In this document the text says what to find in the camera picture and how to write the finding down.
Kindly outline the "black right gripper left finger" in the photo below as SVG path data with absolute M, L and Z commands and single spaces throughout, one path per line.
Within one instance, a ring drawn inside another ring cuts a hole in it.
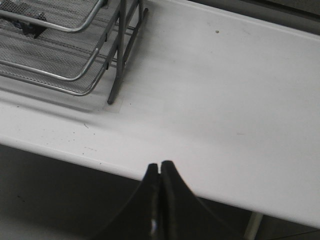
M 157 240 L 159 186 L 158 165 L 151 163 L 126 205 L 93 239 Z

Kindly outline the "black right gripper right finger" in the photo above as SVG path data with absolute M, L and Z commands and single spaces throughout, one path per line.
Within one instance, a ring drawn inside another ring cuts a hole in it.
M 191 191 L 173 161 L 161 163 L 162 229 L 165 240 L 242 240 Z

